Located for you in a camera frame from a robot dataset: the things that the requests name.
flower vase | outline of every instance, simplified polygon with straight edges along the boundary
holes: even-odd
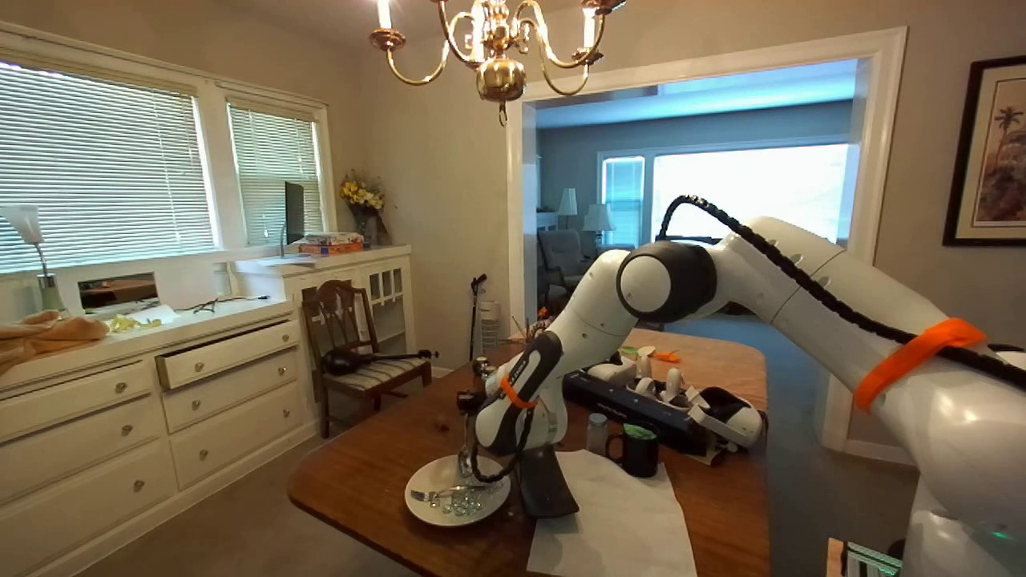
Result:
[[[38,306],[41,312],[63,312],[62,292],[59,292],[59,277],[52,272],[38,275]]]
[[[362,238],[366,246],[383,246],[385,244],[385,224],[378,210],[368,207],[353,207],[353,224]]]

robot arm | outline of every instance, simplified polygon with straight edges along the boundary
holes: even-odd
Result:
[[[882,360],[946,315],[786,221],[739,224],[715,246],[650,244],[604,252],[569,306],[487,377],[477,443],[497,455],[557,443],[560,377],[608,360],[636,321],[681,321],[744,304],[855,389]],[[919,468],[907,531],[910,573],[1026,568],[1026,371],[988,350],[946,350],[872,409]]]

countertop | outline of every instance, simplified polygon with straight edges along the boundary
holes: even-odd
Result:
[[[59,382],[62,374],[72,374],[72,371],[117,364],[131,355],[182,350],[202,339],[214,339],[220,332],[286,321],[288,315],[292,315],[288,302],[219,302],[214,306],[204,306],[204,312],[169,312],[169,306],[139,312],[131,317],[139,321],[159,317],[162,328],[108,332],[100,343],[12,364],[10,371],[0,374],[0,396],[17,393],[26,384],[35,389],[44,382]]]
[[[246,275],[305,275],[313,268],[337,268],[353,264],[373,264],[385,256],[404,256],[412,246],[378,246],[378,251],[359,251],[359,252],[337,252],[337,256],[276,256],[276,260],[238,260],[238,268]]]

kitchen counter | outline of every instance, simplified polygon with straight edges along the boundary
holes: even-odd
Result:
[[[219,339],[220,332],[263,328],[274,321],[288,317],[288,302],[219,302],[214,306],[202,312],[169,312],[152,306],[131,317],[139,321],[162,321],[162,328],[134,328],[128,332],[108,332],[100,343],[38,355],[0,374],[0,396],[17,393],[26,384],[44,384],[72,371],[114,364],[145,353],[182,350],[193,343]]]

picture frame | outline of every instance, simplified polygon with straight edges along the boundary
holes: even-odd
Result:
[[[1026,244],[1026,53],[969,69],[943,244]]]

